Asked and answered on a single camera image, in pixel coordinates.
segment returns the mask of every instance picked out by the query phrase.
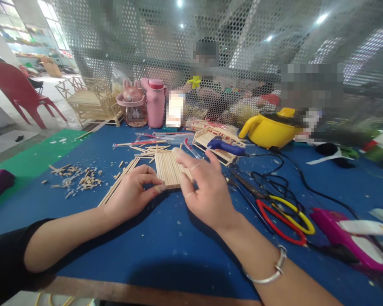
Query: yellow electric kettle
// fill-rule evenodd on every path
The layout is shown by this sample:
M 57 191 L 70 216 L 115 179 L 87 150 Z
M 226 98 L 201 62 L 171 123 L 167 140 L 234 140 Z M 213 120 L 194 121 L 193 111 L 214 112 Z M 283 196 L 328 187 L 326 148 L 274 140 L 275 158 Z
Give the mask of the yellow electric kettle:
M 248 119 L 238 137 L 244 138 L 248 133 L 248 138 L 257 146 L 282 148 L 302 130 L 294 114 L 293 108 L 283 108 L 278 113 L 258 114 Z

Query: blue table mat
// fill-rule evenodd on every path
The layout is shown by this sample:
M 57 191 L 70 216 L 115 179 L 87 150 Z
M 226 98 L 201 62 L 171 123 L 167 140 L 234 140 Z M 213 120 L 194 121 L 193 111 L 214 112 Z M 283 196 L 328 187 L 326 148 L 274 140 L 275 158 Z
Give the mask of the blue table mat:
M 44 218 L 60 218 L 96 207 L 114 183 L 113 175 L 120 171 L 120 162 L 123 160 L 128 163 L 137 154 L 128 147 L 113 150 L 112 143 L 132 142 L 136 139 L 136 132 L 151 133 L 153 130 L 105 126 L 90 135 L 54 166 L 72 164 L 84 169 L 97 167 L 103 171 L 100 176 L 104 181 L 102 186 L 78 192 L 74 197 L 65 199 L 64 189 L 50 188 L 50 185 L 60 184 L 62 179 L 50 174 L 49 169 L 0 206 L 0 234 Z M 247 146 L 246 151 L 267 153 L 253 145 Z M 383 176 L 382 169 L 365 159 L 358 161 L 358 167 L 354 169 L 339 168 L 332 161 L 310 166 L 306 162 L 321 156 L 308 146 L 294 146 L 284 150 L 284 153 L 298 163 L 312 188 L 347 203 L 361 217 L 375 220 L 368 211 L 383 206 L 383 179 L 377 177 Z M 148 162 L 148 159 L 141 160 L 139 165 Z M 279 159 L 273 156 L 240 157 L 238 167 L 243 176 L 255 184 L 250 180 L 249 172 L 272 171 L 279 163 Z M 286 160 L 277 174 L 289 180 L 290 189 L 305 206 L 307 215 L 311 207 L 318 207 L 352 217 L 337 203 L 309 192 L 291 162 Z M 43 180 L 48 180 L 48 183 L 41 184 Z M 289 244 L 279 237 L 272 237 L 243 197 L 232 188 L 229 190 L 235 208 L 270 241 L 283 244 L 288 250 L 288 257 L 344 305 L 383 305 L 383 290 L 378 282 L 371 282 L 363 273 L 333 258 L 309 248 Z M 285 233 L 295 237 L 292 230 L 278 221 L 277 224 Z M 316 235 L 308 237 L 317 245 L 328 243 L 318 228 Z M 164 193 L 139 216 L 82 245 L 63 259 L 58 268 L 59 276 L 258 299 L 236 258 L 214 231 L 188 211 L 180 190 Z

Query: yellow lid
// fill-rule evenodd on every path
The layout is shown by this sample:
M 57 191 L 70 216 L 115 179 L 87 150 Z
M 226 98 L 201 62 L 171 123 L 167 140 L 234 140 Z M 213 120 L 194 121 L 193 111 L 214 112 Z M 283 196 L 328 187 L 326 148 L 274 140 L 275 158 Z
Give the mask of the yellow lid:
M 277 113 L 279 117 L 283 117 L 283 118 L 292 118 L 294 114 L 295 114 L 295 109 L 293 108 L 283 108 Z

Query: hand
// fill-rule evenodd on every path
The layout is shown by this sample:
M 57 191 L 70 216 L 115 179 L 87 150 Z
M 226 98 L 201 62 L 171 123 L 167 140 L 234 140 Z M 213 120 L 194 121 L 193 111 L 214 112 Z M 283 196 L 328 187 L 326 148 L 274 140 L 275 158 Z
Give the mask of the hand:
M 215 231 L 233 226 L 238 219 L 238 212 L 234 209 L 227 182 L 221 173 L 221 164 L 214 153 L 206 151 L 211 162 L 208 163 L 202 159 L 194 159 L 176 147 L 172 152 L 177 163 L 190 170 L 199 187 L 195 191 L 188 176 L 181 174 L 180 186 L 190 211 Z
M 144 184 L 155 186 L 144 190 Z M 125 222 L 138 215 L 157 195 L 166 190 L 163 181 L 147 165 L 134 168 L 126 174 L 112 197 L 102 207 L 106 214 L 117 222 Z

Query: silver bracelet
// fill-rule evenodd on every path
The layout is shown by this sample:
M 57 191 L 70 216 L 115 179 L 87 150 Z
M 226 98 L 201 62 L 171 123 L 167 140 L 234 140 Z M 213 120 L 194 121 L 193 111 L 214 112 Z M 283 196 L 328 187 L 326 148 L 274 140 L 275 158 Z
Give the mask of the silver bracelet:
M 269 278 L 266 278 L 266 279 L 263 279 L 263 280 L 256 280 L 256 279 L 253 279 L 251 276 L 249 276 L 247 274 L 247 272 L 245 272 L 244 270 L 244 273 L 246 274 L 246 277 L 252 281 L 253 283 L 258 283 L 258 284 L 267 284 L 267 283 L 271 283 L 273 282 L 274 280 L 276 280 L 281 274 L 283 274 L 283 271 L 282 271 L 282 266 L 284 265 L 284 261 L 285 261 L 285 258 L 286 258 L 286 248 L 283 247 L 282 245 L 278 245 L 278 248 L 280 249 L 280 259 L 278 260 L 277 264 L 275 265 L 275 269 L 277 270 L 275 272 L 274 275 L 272 275 L 271 277 Z

